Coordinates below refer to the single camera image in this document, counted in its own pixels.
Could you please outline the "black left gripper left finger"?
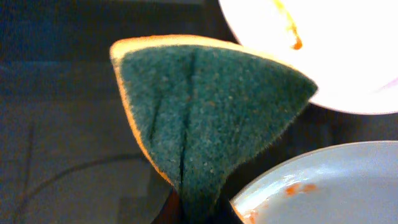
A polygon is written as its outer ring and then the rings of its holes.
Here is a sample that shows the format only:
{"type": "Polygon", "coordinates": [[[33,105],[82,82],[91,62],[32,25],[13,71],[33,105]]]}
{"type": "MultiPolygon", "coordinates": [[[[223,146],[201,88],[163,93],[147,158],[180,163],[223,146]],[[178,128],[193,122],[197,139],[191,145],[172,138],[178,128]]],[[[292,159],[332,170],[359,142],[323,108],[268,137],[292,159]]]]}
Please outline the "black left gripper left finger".
{"type": "Polygon", "coordinates": [[[181,224],[181,201],[174,189],[151,224],[181,224]]]}

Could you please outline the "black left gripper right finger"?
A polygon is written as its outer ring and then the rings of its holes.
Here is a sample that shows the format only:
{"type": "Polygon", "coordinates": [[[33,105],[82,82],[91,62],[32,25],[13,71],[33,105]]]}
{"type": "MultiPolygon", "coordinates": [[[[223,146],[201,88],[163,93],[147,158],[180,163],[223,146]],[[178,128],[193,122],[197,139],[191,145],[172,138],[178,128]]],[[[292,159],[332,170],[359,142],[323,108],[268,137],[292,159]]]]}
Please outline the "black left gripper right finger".
{"type": "Polygon", "coordinates": [[[243,224],[228,197],[221,194],[215,206],[214,224],[243,224]]]}

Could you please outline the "green and yellow sponge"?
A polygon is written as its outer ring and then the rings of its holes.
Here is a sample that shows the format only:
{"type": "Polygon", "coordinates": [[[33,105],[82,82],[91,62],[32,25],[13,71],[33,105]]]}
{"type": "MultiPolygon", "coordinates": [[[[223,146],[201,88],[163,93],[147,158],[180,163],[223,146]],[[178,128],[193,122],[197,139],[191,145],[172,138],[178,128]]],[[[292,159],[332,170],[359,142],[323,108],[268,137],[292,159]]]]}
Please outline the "green and yellow sponge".
{"type": "Polygon", "coordinates": [[[109,55],[132,133],[191,223],[214,214],[230,174],[272,144],[317,91],[280,60],[198,35],[122,39],[109,55]]]}

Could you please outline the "grey plate with sauce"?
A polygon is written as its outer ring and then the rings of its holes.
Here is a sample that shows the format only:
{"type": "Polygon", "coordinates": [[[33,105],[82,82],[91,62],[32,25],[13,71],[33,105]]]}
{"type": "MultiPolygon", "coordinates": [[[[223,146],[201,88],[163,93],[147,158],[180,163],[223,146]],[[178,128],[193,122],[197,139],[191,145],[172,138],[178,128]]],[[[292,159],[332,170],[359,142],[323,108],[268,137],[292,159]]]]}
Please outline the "grey plate with sauce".
{"type": "Polygon", "coordinates": [[[302,154],[254,179],[231,203],[244,223],[397,224],[397,141],[302,154]]]}

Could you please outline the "pinkish white plate with sauce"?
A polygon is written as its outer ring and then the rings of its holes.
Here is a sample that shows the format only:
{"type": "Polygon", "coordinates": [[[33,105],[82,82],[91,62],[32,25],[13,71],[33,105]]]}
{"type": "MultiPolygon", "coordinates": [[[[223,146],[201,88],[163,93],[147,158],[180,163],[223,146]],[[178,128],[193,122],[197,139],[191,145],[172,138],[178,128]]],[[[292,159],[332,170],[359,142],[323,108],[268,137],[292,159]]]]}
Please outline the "pinkish white plate with sauce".
{"type": "Polygon", "coordinates": [[[299,69],[312,103],[351,114],[397,111],[397,0],[221,0],[237,41],[299,69]]]}

